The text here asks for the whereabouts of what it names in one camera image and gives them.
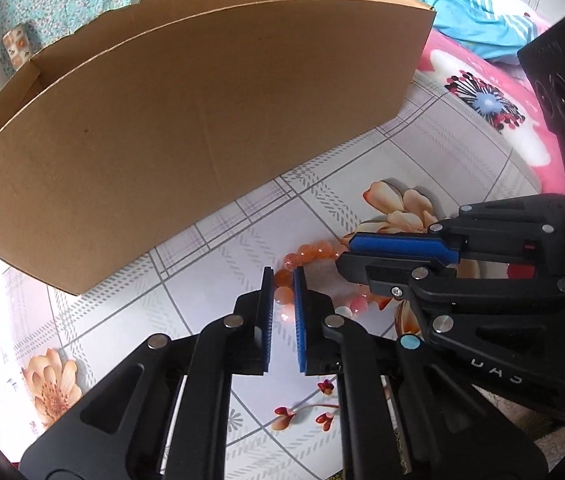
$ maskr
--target orange bead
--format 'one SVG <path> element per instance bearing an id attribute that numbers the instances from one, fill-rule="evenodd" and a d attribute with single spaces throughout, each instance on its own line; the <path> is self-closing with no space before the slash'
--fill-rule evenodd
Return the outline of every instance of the orange bead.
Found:
<path id="1" fill-rule="evenodd" d="M 288 286 L 279 286 L 274 292 L 274 300 L 278 304 L 286 305 L 293 303 L 293 299 L 293 290 L 291 290 Z"/>
<path id="2" fill-rule="evenodd" d="M 345 252 L 347 252 L 348 250 L 349 250 L 349 248 L 348 248 L 347 246 L 338 245 L 338 247 L 336 247 L 336 248 L 333 250 L 333 254 L 331 255 L 331 257 L 332 257 L 333 259 L 337 260 L 338 258 L 340 258 L 340 255 L 341 255 L 342 253 L 345 253 Z"/>
<path id="3" fill-rule="evenodd" d="M 293 285 L 293 274 L 287 269 L 280 269 L 274 274 L 274 283 L 276 286 Z"/>
<path id="4" fill-rule="evenodd" d="M 308 264 L 312 262 L 315 258 L 317 251 L 313 245 L 303 244 L 299 248 L 297 248 L 297 255 L 300 256 L 300 260 L 304 264 Z"/>
<path id="5" fill-rule="evenodd" d="M 298 256 L 296 253 L 287 254 L 287 256 L 285 256 L 282 261 L 282 266 L 285 269 L 290 270 L 291 272 L 293 272 L 293 270 L 301 264 L 302 262 L 300 261 L 300 256 Z"/>
<path id="6" fill-rule="evenodd" d="M 326 240 L 322 240 L 315 245 L 317 256 L 319 258 L 331 258 L 333 247 Z"/>

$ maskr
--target blue striped fabric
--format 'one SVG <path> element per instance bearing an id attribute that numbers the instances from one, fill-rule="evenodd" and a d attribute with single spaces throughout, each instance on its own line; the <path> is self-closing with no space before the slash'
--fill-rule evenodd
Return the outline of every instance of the blue striped fabric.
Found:
<path id="1" fill-rule="evenodd" d="M 517 53 L 537 37 L 523 13 L 502 14 L 493 0 L 420 0 L 437 11 L 434 28 L 486 60 L 518 63 Z"/>

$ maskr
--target small tile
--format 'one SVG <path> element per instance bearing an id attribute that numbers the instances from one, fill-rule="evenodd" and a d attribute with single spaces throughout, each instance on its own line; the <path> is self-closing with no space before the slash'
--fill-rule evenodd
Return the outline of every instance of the small tile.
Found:
<path id="1" fill-rule="evenodd" d="M 201 250 L 203 252 L 206 250 L 205 241 L 195 226 L 185 229 L 156 247 L 160 262 L 165 266 L 165 269 Z"/>
<path id="2" fill-rule="evenodd" d="M 297 413 L 285 430 L 275 431 L 269 425 L 272 437 L 296 460 L 307 467 L 318 478 L 342 470 L 342 428 L 340 414 L 335 408 L 320 404 L 339 405 L 337 381 L 333 381 L 333 394 L 327 396 L 318 392 L 307 402 L 294 408 Z M 315 419 L 323 413 L 335 413 L 331 428 L 324 431 Z"/>
<path id="3" fill-rule="evenodd" d="M 185 269 L 186 267 L 189 267 L 194 262 L 200 260 L 201 257 L 203 257 L 205 254 L 207 254 L 209 252 L 209 250 L 210 249 L 207 246 L 204 246 L 203 248 L 200 248 L 197 251 L 194 251 L 193 253 L 185 256 L 182 260 L 179 260 L 178 263 L 175 263 L 171 267 L 166 269 L 167 274 L 169 276 L 173 276 L 173 275 L 177 274 L 182 269 Z"/>
<path id="4" fill-rule="evenodd" d="M 51 307 L 62 343 L 78 338 L 159 282 L 151 258 L 144 254 L 79 297 L 50 287 Z"/>
<path id="5" fill-rule="evenodd" d="M 323 223 L 295 198 L 165 284 L 197 333 L 211 320 L 232 312 L 238 296 L 260 288 L 264 267 L 279 269 L 283 257 L 302 243 L 331 238 Z"/>
<path id="6" fill-rule="evenodd" d="M 5 283 L 4 316 L 10 327 L 14 358 L 21 366 L 44 354 L 47 348 L 59 348 L 60 340 L 51 312 L 47 285 L 9 268 L 2 274 Z"/>
<path id="7" fill-rule="evenodd" d="M 393 324 L 391 328 L 385 332 L 383 337 L 386 337 L 387 339 L 393 339 L 394 341 L 398 339 L 398 334 L 395 331 L 395 324 Z"/>
<path id="8" fill-rule="evenodd" d="M 417 84 L 409 86 L 406 91 L 406 98 L 422 110 L 435 100 L 435 96 L 431 92 Z"/>
<path id="9" fill-rule="evenodd" d="M 245 410 L 236 395 L 231 394 L 227 419 L 227 446 L 259 429 L 260 424 Z"/>
<path id="10" fill-rule="evenodd" d="M 283 179 L 277 178 L 240 197 L 236 202 L 249 218 L 254 219 L 256 213 L 260 212 L 262 209 L 268 208 L 272 203 L 281 199 L 288 200 L 286 195 L 287 190 L 285 190 L 281 184 L 284 184 L 287 190 L 291 189 Z"/>
<path id="11" fill-rule="evenodd" d="M 278 184 L 278 186 L 282 188 L 285 193 L 294 193 L 294 190 L 291 188 L 291 186 L 287 184 L 287 182 L 285 182 L 285 180 L 280 176 L 274 178 L 274 181 Z"/>
<path id="12" fill-rule="evenodd" d="M 196 226 L 206 242 L 226 234 L 233 227 L 246 220 L 246 215 L 236 202 L 232 202 L 214 214 L 197 222 Z"/>
<path id="13" fill-rule="evenodd" d="M 455 114 L 448 106 L 433 104 L 391 141 L 418 163 L 456 202 L 481 202 L 507 162 L 507 155 L 483 130 Z"/>
<path id="14" fill-rule="evenodd" d="M 390 140 L 334 173 L 301 197 L 336 235 L 353 232 L 361 222 L 386 219 L 363 198 L 373 182 L 386 180 L 404 192 L 419 189 L 441 218 L 457 212 L 457 203 L 418 164 Z"/>
<path id="15" fill-rule="evenodd" d="M 308 187 L 317 184 L 334 171 L 341 169 L 355 158 L 368 152 L 384 140 L 384 134 L 374 128 L 301 164 L 282 176 L 296 192 L 300 193 Z"/>
<path id="16" fill-rule="evenodd" d="M 447 89 L 443 85 L 436 83 L 431 77 L 416 70 L 413 74 L 413 84 L 419 86 L 422 90 L 430 93 L 434 97 L 442 97 L 447 94 Z"/>
<path id="17" fill-rule="evenodd" d="M 504 137 L 502 137 L 502 135 L 491 126 L 491 124 L 487 123 L 478 112 L 473 110 L 472 107 L 467 105 L 461 99 L 454 96 L 454 94 L 450 92 L 444 94 L 436 105 L 436 111 L 438 114 L 441 114 L 441 116 L 453 116 L 454 112 L 457 112 L 457 114 L 469 121 L 476 130 L 482 132 L 487 139 L 491 140 L 491 142 L 494 143 L 502 153 L 507 156 L 511 153 L 511 145 L 504 139 Z"/>
<path id="18" fill-rule="evenodd" d="M 542 184 L 540 183 L 540 179 L 537 177 L 536 172 L 529 167 L 515 149 L 511 150 L 509 160 L 516 168 L 518 168 L 518 171 L 523 174 L 537 193 L 542 192 Z"/>
<path id="19" fill-rule="evenodd" d="M 79 386 L 90 388 L 154 333 L 190 335 L 164 286 L 125 307 L 65 348 L 78 364 Z"/>
<path id="20" fill-rule="evenodd" d="M 264 430 L 227 446 L 225 460 L 225 480 L 314 478 Z"/>
<path id="21" fill-rule="evenodd" d="M 493 189 L 486 197 L 486 200 L 501 200 L 535 194 L 537 194 L 537 190 L 533 184 L 527 180 L 512 161 L 509 161 Z"/>
<path id="22" fill-rule="evenodd" d="M 400 117 L 395 117 L 392 120 L 381 124 L 377 127 L 377 129 L 384 132 L 387 137 L 391 137 L 392 135 L 396 134 L 401 128 L 404 128 L 405 124 L 405 121 L 403 121 Z"/>
<path id="23" fill-rule="evenodd" d="M 409 99 L 405 99 L 402 106 L 400 107 L 400 110 L 398 110 L 398 117 L 403 121 L 411 122 L 412 117 L 418 115 L 421 112 L 422 110 L 418 105 L 412 103 L 411 101 L 409 101 Z"/>
<path id="24" fill-rule="evenodd" d="M 156 268 L 156 272 L 158 272 L 159 274 L 162 274 L 165 270 L 165 265 L 162 263 L 162 261 L 160 259 L 160 255 L 158 254 L 158 251 L 156 250 L 156 248 L 154 247 L 147 254 L 149 255 L 149 259 L 151 260 L 151 263 Z"/>
<path id="25" fill-rule="evenodd" d="M 279 209 L 280 207 L 285 205 L 292 198 L 294 198 L 294 196 L 291 193 L 289 193 L 289 194 L 286 194 L 285 196 L 280 197 L 279 199 L 275 200 L 274 202 L 271 202 L 270 204 L 266 205 L 265 207 L 263 207 L 262 209 L 260 209 L 259 211 L 255 212 L 253 215 L 251 215 L 251 217 L 250 217 L 251 221 L 256 222 L 256 221 L 264 218 L 265 216 L 269 215 L 270 213 L 272 213 L 276 209 Z"/>
<path id="26" fill-rule="evenodd" d="M 243 220 L 242 222 L 240 222 L 239 224 L 234 225 L 231 229 L 227 230 L 226 232 L 224 232 L 223 234 L 221 234 L 219 237 L 213 238 L 213 240 L 211 240 L 209 242 L 209 248 L 210 249 L 214 249 L 217 246 L 219 246 L 220 244 L 224 243 L 226 240 L 228 240 L 229 238 L 236 236 L 237 234 L 239 234 L 240 232 L 244 231 L 245 229 L 247 229 L 249 227 L 249 225 L 251 225 L 251 222 L 249 222 L 248 220 Z M 173 270 L 173 274 L 175 274 L 176 269 L 178 269 L 178 267 L 180 267 L 179 265 L 176 265 L 175 267 L 172 267 Z"/>

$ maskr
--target cardboard flap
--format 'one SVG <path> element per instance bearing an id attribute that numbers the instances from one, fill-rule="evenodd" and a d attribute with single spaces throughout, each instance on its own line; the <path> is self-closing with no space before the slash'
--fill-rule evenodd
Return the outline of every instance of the cardboard flap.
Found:
<path id="1" fill-rule="evenodd" d="M 35 63 L 25 63 L 0 91 L 0 128 L 40 92 L 39 75 L 40 69 Z"/>
<path id="2" fill-rule="evenodd" d="M 261 2 L 91 58 L 0 131 L 0 257 L 86 291 L 395 117 L 433 17 L 366 0 Z"/>
<path id="3" fill-rule="evenodd" d="M 44 88 L 118 43 L 187 16 L 260 1 L 265 0 L 141 0 L 104 12 L 41 50 L 7 81 L 0 92 L 0 128 Z"/>

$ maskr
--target pink bead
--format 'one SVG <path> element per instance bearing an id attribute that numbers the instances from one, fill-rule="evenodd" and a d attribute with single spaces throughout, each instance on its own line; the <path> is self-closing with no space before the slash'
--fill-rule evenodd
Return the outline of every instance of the pink bead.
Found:
<path id="1" fill-rule="evenodd" d="M 317 256 L 319 258 L 331 258 L 333 247 L 326 240 L 322 240 L 315 245 Z"/>
<path id="2" fill-rule="evenodd" d="M 298 256 L 296 253 L 287 254 L 282 262 L 283 267 L 287 270 L 290 270 L 291 272 L 293 272 L 296 267 L 299 267 L 302 264 L 302 262 L 300 261 L 300 256 Z"/>
<path id="3" fill-rule="evenodd" d="M 360 314 L 367 310 L 368 306 L 367 299 L 364 296 L 358 296 L 351 302 L 349 308 L 354 314 Z"/>
<path id="4" fill-rule="evenodd" d="M 278 304 L 286 305 L 288 303 L 293 303 L 293 299 L 293 290 L 291 290 L 288 286 L 279 286 L 274 292 L 274 300 Z"/>
<path id="5" fill-rule="evenodd" d="M 316 250 L 313 245 L 303 244 L 297 248 L 297 255 L 300 256 L 300 261 L 304 264 L 312 262 L 315 258 Z"/>
<path id="6" fill-rule="evenodd" d="M 293 303 L 282 305 L 280 309 L 280 319 L 283 321 L 294 322 L 296 320 L 296 306 Z"/>
<path id="7" fill-rule="evenodd" d="M 333 250 L 332 258 L 335 259 L 335 260 L 337 260 L 338 258 L 340 258 L 340 255 L 341 255 L 342 253 L 345 253 L 345 252 L 347 252 L 348 250 L 349 250 L 349 248 L 348 248 L 347 246 L 338 245 L 338 247 L 336 247 L 336 248 Z"/>

